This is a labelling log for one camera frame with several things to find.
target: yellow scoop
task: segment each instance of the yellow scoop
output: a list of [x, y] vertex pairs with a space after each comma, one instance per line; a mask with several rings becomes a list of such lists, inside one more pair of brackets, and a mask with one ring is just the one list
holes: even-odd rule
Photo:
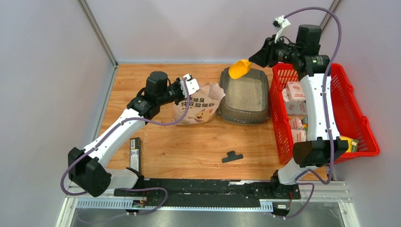
[[230, 75], [231, 78], [238, 79], [241, 76], [248, 73], [249, 70], [251, 70], [252, 64], [253, 64], [252, 62], [246, 59], [239, 60], [237, 63], [235, 63], [228, 69], [228, 74]]

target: cat litter bag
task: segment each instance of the cat litter bag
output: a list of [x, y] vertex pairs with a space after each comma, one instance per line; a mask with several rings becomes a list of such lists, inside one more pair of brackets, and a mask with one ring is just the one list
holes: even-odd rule
[[[190, 97], [190, 107], [187, 115], [176, 125], [199, 124], [210, 121], [225, 95], [224, 90], [218, 83], [208, 83], [200, 86], [200, 89]], [[178, 105], [174, 105], [174, 121], [182, 116], [186, 105], [186, 99], [178, 103]]]

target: gray floor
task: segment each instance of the gray floor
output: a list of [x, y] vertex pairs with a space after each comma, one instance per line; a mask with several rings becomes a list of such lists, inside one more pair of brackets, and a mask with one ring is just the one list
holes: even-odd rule
[[[296, 213], [301, 204], [294, 202], [291, 213]], [[86, 209], [76, 210], [84, 221], [102, 221], [123, 210]], [[310, 203], [298, 217], [287, 220], [273, 218], [261, 212], [222, 211], [167, 211], [158, 210], [144, 216], [123, 216], [99, 224], [84, 224], [74, 218], [72, 227], [343, 227], [337, 203]]]

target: cable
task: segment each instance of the cable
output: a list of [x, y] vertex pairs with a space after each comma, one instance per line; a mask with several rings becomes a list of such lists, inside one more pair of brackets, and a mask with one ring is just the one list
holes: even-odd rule
[[139, 92], [137, 93], [137, 96], [140, 96], [142, 94], [142, 92], [145, 91], [145, 88], [142, 88], [141, 90], [139, 90]]
[[[189, 94], [188, 91], [188, 86], [186, 84], [186, 79], [184, 78], [184, 87], [185, 87], [185, 91], [187, 94]], [[90, 155], [90, 153], [92, 153], [96, 148], [98, 148], [118, 127], [120, 127], [121, 125], [123, 125], [125, 122], [128, 121], [145, 121], [148, 123], [152, 123], [152, 124], [156, 124], [156, 125], [161, 125], [161, 126], [169, 126], [169, 125], [174, 125], [177, 124], [179, 121], [181, 121], [186, 114], [188, 113], [189, 110], [189, 104], [190, 104], [190, 96], [187, 96], [186, 98], [187, 101], [187, 106], [185, 108], [184, 113], [182, 114], [182, 116], [180, 118], [178, 118], [176, 121], [171, 122], [171, 123], [160, 123], [160, 122], [155, 122], [149, 119], [145, 119], [145, 118], [141, 118], [141, 117], [131, 117], [131, 118], [127, 118], [123, 121], [121, 121], [119, 124], [115, 125], [114, 127], [112, 127], [110, 129], [110, 131], [108, 131], [108, 133], [105, 134], [105, 136], [103, 136], [103, 138], [95, 145], [94, 148], [91, 148], [87, 153], [83, 154], [82, 156], [80, 156], [79, 158], [77, 158], [77, 160], [75, 160], [68, 168], [67, 170], [63, 173], [63, 175], [61, 176], [61, 181], [60, 181], [60, 187], [61, 190], [66, 194], [66, 195], [70, 195], [70, 196], [78, 196], [78, 195], [83, 195], [86, 194], [87, 192], [78, 192], [78, 193], [71, 193], [69, 191], [67, 191], [67, 189], [65, 189], [64, 187], [64, 180], [65, 177], [67, 176], [68, 172], [71, 171], [71, 169], [78, 163], [80, 162], [83, 158], [85, 158], [86, 156]]]
[[[338, 28], [338, 38], [337, 38], [337, 45], [336, 48], [334, 50], [333, 56], [331, 57], [329, 64], [327, 65], [326, 71], [324, 72], [324, 78], [323, 78], [323, 86], [322, 86], [322, 95], [323, 95], [323, 106], [324, 106], [324, 116], [326, 118], [326, 127], [327, 127], [327, 133], [329, 134], [329, 139], [330, 139], [330, 166], [329, 166], [329, 175], [328, 175], [328, 179], [327, 181], [324, 181], [314, 170], [312, 169], [307, 169], [305, 171], [303, 171], [300, 175], [298, 175], [295, 178], [295, 182], [298, 181], [299, 178], [301, 178], [303, 175], [305, 175], [308, 172], [313, 173], [318, 179], [319, 181], [321, 181], [323, 184], [329, 184], [331, 181], [331, 178], [333, 177], [333, 166], [334, 166], [334, 139], [333, 139], [333, 134], [331, 133], [331, 128], [330, 128], [330, 120], [329, 120], [329, 108], [327, 105], [327, 96], [326, 96], [326, 81], [327, 81], [327, 76], [329, 75], [329, 71], [331, 68], [331, 65], [334, 62], [334, 58], [337, 55], [337, 52], [340, 48], [340, 44], [341, 44], [341, 35], [342, 35], [342, 31], [341, 31], [341, 23], [340, 20], [338, 19], [338, 17], [331, 12], [328, 9], [325, 8], [321, 8], [321, 7], [306, 7], [303, 9], [298, 9], [292, 13], [289, 13], [287, 15], [284, 16], [284, 18], [288, 18], [296, 13], [302, 12], [302, 11], [306, 11], [306, 10], [320, 10], [320, 11], [324, 11], [328, 14], [330, 14], [331, 17], [334, 18], [334, 20], [337, 23], [337, 28]], [[308, 199], [306, 200], [305, 205], [294, 215], [291, 216], [286, 216], [286, 217], [281, 217], [282, 219], [288, 219], [288, 218], [295, 218], [296, 216], [298, 216], [300, 213], [302, 213], [302, 211], [304, 211], [304, 209], [307, 207], [307, 205], [309, 204], [309, 201], [312, 198], [313, 192], [314, 192], [314, 184], [313, 183], [298, 183], [298, 185], [311, 185], [312, 189], [311, 189], [311, 193], [308, 197]]]
[[281, 39], [281, 38], [287, 39], [287, 41], [288, 41], [290, 44], [292, 43], [291, 40], [290, 40], [289, 38], [287, 38], [286, 36], [283, 36], [283, 35], [282, 35], [282, 36], [280, 36], [280, 39]]
[[291, 207], [292, 204], [292, 192], [289, 192], [289, 203], [288, 203], [288, 208]]

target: yellow object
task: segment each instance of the yellow object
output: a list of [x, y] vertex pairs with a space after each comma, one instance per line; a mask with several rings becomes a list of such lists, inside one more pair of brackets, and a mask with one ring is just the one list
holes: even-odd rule
[[348, 141], [348, 150], [345, 153], [356, 152], [358, 150], [358, 143], [359, 143], [358, 140], [354, 140], [345, 136], [340, 136], [340, 139]]
[[235, 63], [228, 69], [228, 74], [230, 75], [231, 78], [238, 79], [241, 76], [248, 73], [249, 70], [251, 70], [252, 64], [253, 64], [252, 62], [246, 59], [239, 60], [237, 63]]
[[306, 131], [306, 135], [308, 135], [308, 125], [307, 124], [303, 124], [302, 128]]

